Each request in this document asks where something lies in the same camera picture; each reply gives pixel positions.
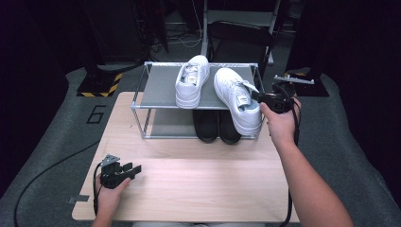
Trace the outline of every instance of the yellow black hazard tape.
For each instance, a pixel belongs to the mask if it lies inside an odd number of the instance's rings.
[[[95,92],[77,92],[77,96],[87,96],[87,97],[94,97],[94,96],[113,96],[115,90],[117,90],[118,83],[122,78],[122,74],[119,74],[115,77],[113,84],[109,91],[102,92],[102,93],[95,93]]]

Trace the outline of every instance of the shoe toe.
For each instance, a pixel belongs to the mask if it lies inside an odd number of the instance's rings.
[[[195,133],[205,143],[212,143],[218,138],[218,111],[194,110]]]

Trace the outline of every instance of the wooden table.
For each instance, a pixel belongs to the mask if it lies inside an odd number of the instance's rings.
[[[142,165],[123,193],[114,219],[178,222],[281,222],[288,210],[288,185],[268,127],[257,140],[226,145],[217,139],[141,138],[131,102],[121,93],[73,210],[76,220],[95,218],[92,180],[107,154],[121,165]],[[291,221],[299,222],[295,210]]]

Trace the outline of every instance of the black cable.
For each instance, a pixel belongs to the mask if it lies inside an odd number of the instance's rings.
[[[34,177],[34,178],[25,186],[25,188],[24,188],[23,191],[21,192],[20,196],[18,197],[17,203],[15,204],[15,207],[14,207],[14,213],[13,213],[14,226],[15,226],[15,227],[18,227],[17,211],[18,211],[18,205],[19,205],[19,203],[20,203],[20,200],[21,200],[21,198],[24,196],[24,194],[26,193],[27,189],[30,187],[30,185],[31,185],[32,183],[34,183],[39,177],[41,177],[45,172],[47,172],[48,170],[50,170],[52,167],[57,166],[57,165],[59,165],[60,163],[64,162],[65,160],[67,160],[67,159],[69,159],[69,158],[72,158],[72,157],[76,156],[77,154],[82,153],[83,151],[87,150],[88,148],[93,147],[94,145],[98,144],[99,142],[100,142],[100,140],[94,142],[93,144],[91,144],[90,146],[88,146],[88,147],[86,147],[86,148],[81,149],[81,150],[78,151],[78,152],[75,152],[75,153],[73,153],[73,154],[71,154],[71,155],[69,155],[69,156],[67,156],[67,157],[65,157],[65,158],[63,158],[63,159],[61,159],[61,160],[59,160],[57,163],[53,164],[52,166],[48,167],[47,169],[43,170],[43,171],[40,172],[38,175],[36,175],[36,177]]]
[[[100,168],[100,164],[101,164],[101,163],[97,164],[97,166],[96,166],[96,168],[95,168],[95,171],[94,171],[94,179],[93,179],[93,187],[94,187],[94,211],[95,211],[95,216],[97,215],[97,198],[98,198],[98,195],[99,195],[100,189],[101,189],[101,187],[100,187],[100,188],[99,188],[99,191],[96,192],[96,175],[97,175],[97,169]]]

